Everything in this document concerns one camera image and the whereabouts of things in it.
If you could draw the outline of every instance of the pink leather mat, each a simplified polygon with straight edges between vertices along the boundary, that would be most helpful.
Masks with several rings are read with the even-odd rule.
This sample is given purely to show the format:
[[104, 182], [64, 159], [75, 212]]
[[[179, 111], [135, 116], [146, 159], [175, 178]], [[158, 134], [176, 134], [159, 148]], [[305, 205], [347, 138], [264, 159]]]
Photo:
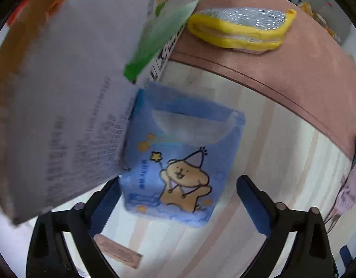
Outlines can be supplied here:
[[187, 30], [172, 56], [190, 66], [245, 85], [298, 114], [353, 158], [356, 135], [356, 67], [333, 38], [288, 0], [203, 0], [210, 7], [257, 7], [297, 17], [280, 48], [254, 55], [218, 48]]

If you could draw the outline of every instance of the blue package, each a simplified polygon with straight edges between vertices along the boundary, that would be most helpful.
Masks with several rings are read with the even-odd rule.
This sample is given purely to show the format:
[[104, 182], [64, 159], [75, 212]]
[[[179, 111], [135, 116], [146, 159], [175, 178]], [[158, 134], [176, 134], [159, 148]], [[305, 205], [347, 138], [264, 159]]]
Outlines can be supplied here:
[[150, 82], [138, 93], [126, 138], [126, 209], [205, 225], [244, 124], [241, 112]]

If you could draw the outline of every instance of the screw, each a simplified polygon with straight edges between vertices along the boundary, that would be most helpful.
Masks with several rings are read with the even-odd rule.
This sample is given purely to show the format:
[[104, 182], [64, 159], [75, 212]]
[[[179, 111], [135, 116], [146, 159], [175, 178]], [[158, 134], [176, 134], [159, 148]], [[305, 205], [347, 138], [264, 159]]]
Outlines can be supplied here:
[[77, 203], [75, 206], [74, 206], [74, 209], [75, 210], [81, 210], [82, 208], [85, 207], [85, 204], [84, 203]]
[[276, 203], [276, 208], [280, 209], [280, 210], [285, 210], [287, 207], [284, 203], [278, 202], [278, 203]]
[[314, 214], [319, 214], [319, 213], [320, 213], [320, 211], [318, 210], [317, 207], [312, 207], [312, 208], [311, 208], [311, 211], [312, 211]]

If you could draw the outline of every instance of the green object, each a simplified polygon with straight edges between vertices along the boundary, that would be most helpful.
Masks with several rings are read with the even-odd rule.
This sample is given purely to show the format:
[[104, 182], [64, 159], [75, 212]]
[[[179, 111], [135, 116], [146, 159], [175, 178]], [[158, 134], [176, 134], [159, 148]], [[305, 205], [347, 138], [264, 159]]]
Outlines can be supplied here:
[[178, 5], [170, 11], [161, 12], [169, 8], [169, 2], [160, 4], [155, 9], [156, 17], [149, 20], [142, 32], [138, 48], [132, 60], [125, 66], [124, 76], [135, 83], [139, 73], [153, 59], [164, 44], [188, 20], [199, 0], [185, 5]]

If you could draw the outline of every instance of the cartoon dog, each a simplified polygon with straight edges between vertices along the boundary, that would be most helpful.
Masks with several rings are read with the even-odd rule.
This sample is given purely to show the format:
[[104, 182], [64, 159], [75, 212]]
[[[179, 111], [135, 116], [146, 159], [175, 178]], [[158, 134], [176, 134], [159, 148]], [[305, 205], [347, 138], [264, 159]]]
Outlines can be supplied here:
[[161, 166], [160, 178], [166, 184], [160, 195], [160, 201], [167, 205], [179, 206], [186, 212], [200, 210], [197, 199], [211, 192], [209, 176], [201, 170], [204, 156], [207, 150], [200, 147], [199, 150], [182, 160], [169, 160], [166, 169], [162, 166], [161, 153], [152, 152], [151, 160]]

